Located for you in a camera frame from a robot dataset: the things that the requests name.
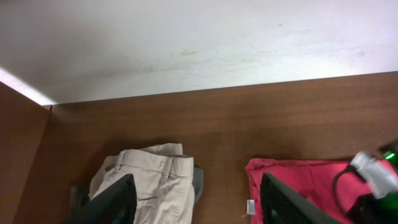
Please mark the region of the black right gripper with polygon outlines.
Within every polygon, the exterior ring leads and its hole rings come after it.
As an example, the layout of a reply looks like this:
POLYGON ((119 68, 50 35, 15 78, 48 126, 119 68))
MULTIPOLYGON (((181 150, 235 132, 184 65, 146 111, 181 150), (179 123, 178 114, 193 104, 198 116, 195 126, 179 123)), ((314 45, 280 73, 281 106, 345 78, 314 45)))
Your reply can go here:
POLYGON ((353 223, 397 224, 397 192, 376 199, 373 194, 358 197, 346 216, 353 223))

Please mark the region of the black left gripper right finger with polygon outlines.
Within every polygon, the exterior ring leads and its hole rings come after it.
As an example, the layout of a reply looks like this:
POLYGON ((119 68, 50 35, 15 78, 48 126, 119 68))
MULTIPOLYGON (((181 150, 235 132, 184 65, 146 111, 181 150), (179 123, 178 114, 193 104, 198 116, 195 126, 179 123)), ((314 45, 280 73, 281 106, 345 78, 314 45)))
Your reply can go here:
POLYGON ((262 175, 260 193, 264 223, 339 224, 270 173, 262 175))

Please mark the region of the orange soccer t-shirt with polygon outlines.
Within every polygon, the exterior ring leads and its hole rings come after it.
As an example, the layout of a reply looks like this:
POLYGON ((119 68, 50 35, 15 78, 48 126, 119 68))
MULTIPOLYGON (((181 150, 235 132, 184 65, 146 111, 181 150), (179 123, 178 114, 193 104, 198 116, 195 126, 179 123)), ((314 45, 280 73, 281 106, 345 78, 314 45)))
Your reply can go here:
MULTIPOLYGON (((348 164, 348 161, 251 159, 245 167, 255 209, 251 223, 263 223, 260 187, 264 173, 272 174, 339 222, 353 223, 340 212, 332 193, 333 178, 348 164)), ((356 174, 348 173, 338 179, 337 193, 348 212, 359 196, 370 193, 370 188, 356 174)))

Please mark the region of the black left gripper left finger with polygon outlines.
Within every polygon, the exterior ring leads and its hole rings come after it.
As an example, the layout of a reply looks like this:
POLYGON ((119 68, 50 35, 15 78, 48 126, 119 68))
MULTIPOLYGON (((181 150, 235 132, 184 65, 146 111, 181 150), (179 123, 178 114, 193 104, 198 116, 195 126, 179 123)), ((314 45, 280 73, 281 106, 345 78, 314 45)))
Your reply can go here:
POLYGON ((133 224, 137 192, 132 174, 126 174, 88 202, 63 224, 133 224))

